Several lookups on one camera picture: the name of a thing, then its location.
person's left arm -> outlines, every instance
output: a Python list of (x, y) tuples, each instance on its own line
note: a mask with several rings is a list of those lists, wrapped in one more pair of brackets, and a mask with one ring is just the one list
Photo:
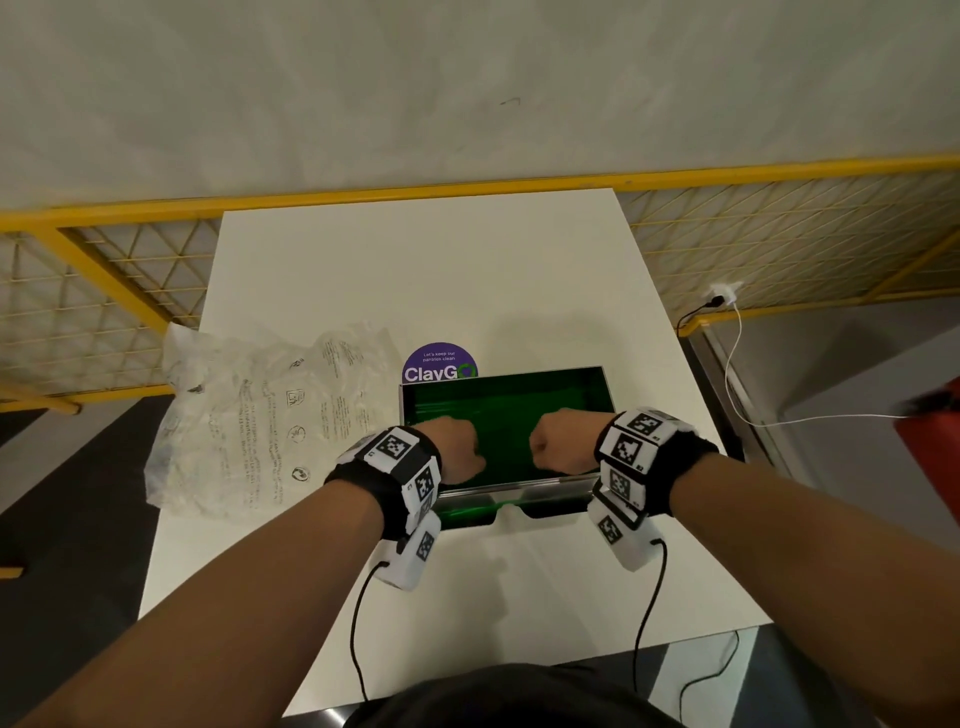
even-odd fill
[[(441, 453), (444, 482), (483, 469), (469, 422), (418, 429)], [(330, 481), (191, 576), (18, 728), (273, 725), (383, 523), (366, 490)]]

wall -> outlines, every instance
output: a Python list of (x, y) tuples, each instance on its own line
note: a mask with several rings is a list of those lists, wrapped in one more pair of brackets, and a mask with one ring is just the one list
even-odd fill
[[(710, 331), (729, 352), (736, 321)], [(754, 418), (765, 423), (893, 413), (903, 400), (960, 375), (960, 298), (747, 320), (732, 365)], [(960, 526), (892, 421), (821, 420), (765, 434), (801, 481), (960, 552)]]
[(960, 150), (960, 5), (0, 6), (0, 207)]

clear plastic bag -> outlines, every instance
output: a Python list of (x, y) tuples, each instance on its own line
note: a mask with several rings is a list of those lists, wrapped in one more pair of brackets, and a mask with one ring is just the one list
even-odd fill
[(264, 348), (171, 325), (163, 371), (177, 396), (144, 475), (147, 501), (179, 515), (275, 515), (362, 435), (395, 423), (399, 354), (385, 329)]

dark floor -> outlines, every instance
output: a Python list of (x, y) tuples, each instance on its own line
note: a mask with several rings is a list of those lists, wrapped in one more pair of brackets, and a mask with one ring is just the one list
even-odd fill
[[(0, 728), (12, 725), (136, 620), (156, 529), (143, 465), (169, 398), (147, 398), (0, 514), (0, 559), (25, 574), (0, 580)], [(36, 413), (0, 415), (0, 446)], [(666, 645), (638, 660), (649, 695)], [(583, 661), (630, 686), (631, 655)], [(851, 726), (829, 678), (773, 627), (762, 627), (732, 726)], [(291, 716), (284, 725), (327, 725)]]

white floor stripe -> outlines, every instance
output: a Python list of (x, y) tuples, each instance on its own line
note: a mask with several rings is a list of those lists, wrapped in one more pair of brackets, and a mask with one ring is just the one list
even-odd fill
[[(728, 728), (754, 651), (756, 627), (740, 630), (740, 647), (720, 676), (691, 686), (684, 695), (684, 725), (689, 728)], [(680, 718), (680, 689), (684, 683), (716, 672), (730, 657), (733, 632), (672, 643), (663, 657), (650, 702)]]
[(139, 400), (86, 405), (77, 415), (47, 412), (0, 448), (0, 513)]

